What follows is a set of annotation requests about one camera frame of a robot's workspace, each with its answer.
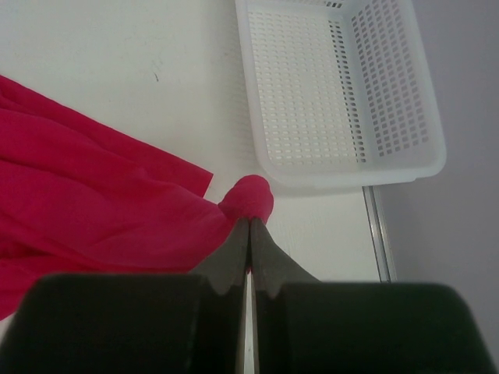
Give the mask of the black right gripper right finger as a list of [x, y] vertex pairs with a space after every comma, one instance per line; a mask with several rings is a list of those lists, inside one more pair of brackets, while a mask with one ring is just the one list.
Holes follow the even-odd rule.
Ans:
[[441, 284], [320, 281], [250, 224], [258, 373], [494, 373], [462, 297]]

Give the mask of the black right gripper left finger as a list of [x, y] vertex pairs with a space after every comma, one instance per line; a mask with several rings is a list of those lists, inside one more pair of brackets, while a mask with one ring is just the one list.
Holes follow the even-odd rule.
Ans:
[[249, 223], [183, 274], [56, 274], [26, 294], [4, 373], [241, 373]]

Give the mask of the magenta t shirt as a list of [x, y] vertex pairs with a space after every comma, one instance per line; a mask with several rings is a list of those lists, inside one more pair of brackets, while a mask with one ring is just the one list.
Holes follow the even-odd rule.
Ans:
[[265, 178], [239, 179], [219, 203], [213, 175], [1, 80], [1, 316], [54, 273], [180, 273], [241, 218], [266, 221]]

